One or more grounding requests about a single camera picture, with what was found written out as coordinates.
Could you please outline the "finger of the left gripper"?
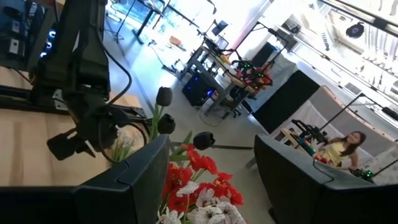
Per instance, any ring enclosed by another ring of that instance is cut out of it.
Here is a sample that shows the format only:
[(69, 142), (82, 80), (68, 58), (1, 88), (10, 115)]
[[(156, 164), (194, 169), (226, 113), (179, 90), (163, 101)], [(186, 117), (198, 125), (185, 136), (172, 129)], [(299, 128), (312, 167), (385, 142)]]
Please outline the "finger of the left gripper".
[(94, 152), (85, 143), (85, 139), (81, 138), (78, 134), (70, 137), (75, 132), (75, 129), (70, 129), (65, 133), (58, 134), (47, 141), (47, 146), (50, 152), (62, 161), (74, 153), (85, 152), (91, 157), (96, 157)]

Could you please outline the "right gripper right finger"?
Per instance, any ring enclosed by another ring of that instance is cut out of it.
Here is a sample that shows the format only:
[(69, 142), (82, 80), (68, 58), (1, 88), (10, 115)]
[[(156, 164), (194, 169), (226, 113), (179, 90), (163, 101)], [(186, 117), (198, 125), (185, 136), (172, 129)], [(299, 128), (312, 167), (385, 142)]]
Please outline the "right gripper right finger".
[(397, 186), (375, 185), (257, 135), (259, 174), (279, 223), (397, 223)]

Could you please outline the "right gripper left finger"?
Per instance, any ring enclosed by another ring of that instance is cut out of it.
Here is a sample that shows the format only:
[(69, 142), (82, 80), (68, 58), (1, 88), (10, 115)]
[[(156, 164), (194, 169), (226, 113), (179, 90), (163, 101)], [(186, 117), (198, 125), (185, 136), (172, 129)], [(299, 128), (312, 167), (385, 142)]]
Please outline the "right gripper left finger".
[(1, 187), (1, 223), (155, 223), (168, 140), (158, 136), (79, 186)]

